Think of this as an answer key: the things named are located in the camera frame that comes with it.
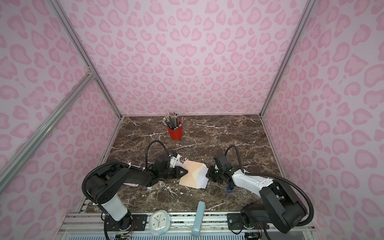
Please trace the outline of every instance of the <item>white paper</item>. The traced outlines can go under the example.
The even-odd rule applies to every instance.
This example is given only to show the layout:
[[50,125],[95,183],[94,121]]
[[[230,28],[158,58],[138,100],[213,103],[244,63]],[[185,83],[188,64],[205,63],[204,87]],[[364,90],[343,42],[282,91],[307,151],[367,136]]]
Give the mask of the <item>white paper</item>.
[[205,187],[207,186],[208,178],[205,176],[207,174],[207,172],[208,172],[207,167],[201,167],[200,168],[199,176],[196,179],[197,188],[204,188],[205,189]]

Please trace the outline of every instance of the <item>blue cable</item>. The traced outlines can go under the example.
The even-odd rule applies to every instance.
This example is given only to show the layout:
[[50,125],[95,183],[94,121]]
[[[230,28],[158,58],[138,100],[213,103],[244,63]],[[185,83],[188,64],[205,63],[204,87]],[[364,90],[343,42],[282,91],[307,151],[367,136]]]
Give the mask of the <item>blue cable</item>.
[[229,192],[229,193],[233,193],[233,190],[230,191],[228,188],[229,188],[229,184],[228,184],[228,186],[227,186],[227,192]]

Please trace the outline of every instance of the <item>metal grille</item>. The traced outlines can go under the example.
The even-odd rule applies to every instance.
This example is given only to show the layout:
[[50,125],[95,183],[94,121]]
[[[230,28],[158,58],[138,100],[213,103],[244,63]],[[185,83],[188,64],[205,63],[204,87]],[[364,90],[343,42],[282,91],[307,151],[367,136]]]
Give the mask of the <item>metal grille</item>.
[[[73,234],[68,240],[105,240],[104,234]],[[197,240],[190,233],[164,234],[153,236],[149,233],[133,234],[132,240]],[[199,240],[244,240],[244,234],[233,235],[228,233],[200,233]]]

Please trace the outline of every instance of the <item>light blue object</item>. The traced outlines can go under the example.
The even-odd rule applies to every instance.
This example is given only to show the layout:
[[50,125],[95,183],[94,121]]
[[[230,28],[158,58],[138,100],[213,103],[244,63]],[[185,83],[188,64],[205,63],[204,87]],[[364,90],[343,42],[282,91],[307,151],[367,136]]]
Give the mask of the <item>light blue object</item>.
[[166,233],[170,227],[170,217],[165,210],[154,212],[148,220],[149,230],[154,236]]
[[205,203],[202,201],[199,201],[199,204],[197,205],[195,222],[193,223],[193,228],[192,228],[192,234],[191,234],[192,237],[198,238],[200,236],[200,228],[201,228],[201,224],[203,223],[204,210],[205,210]]

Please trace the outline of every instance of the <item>clock face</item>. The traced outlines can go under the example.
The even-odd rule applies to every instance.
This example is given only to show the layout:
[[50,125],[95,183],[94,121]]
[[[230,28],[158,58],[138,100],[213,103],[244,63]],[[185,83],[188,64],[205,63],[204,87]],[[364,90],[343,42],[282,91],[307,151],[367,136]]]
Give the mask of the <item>clock face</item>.
[[164,213],[159,212],[152,216],[150,219],[149,224],[151,225],[151,228],[155,231],[159,231],[167,225],[167,217]]

